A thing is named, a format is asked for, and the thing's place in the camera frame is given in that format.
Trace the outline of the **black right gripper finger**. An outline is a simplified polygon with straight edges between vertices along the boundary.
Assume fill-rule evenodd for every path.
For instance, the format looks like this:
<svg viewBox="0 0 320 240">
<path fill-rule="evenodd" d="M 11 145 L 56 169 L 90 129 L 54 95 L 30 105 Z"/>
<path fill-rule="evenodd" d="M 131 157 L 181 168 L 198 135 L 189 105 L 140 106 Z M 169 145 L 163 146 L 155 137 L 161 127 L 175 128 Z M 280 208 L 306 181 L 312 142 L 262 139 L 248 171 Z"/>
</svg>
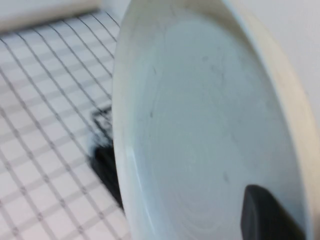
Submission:
<svg viewBox="0 0 320 240">
<path fill-rule="evenodd" d="M 245 187 L 240 219 L 244 240 L 304 240 L 304 231 L 264 187 Z"/>
</svg>

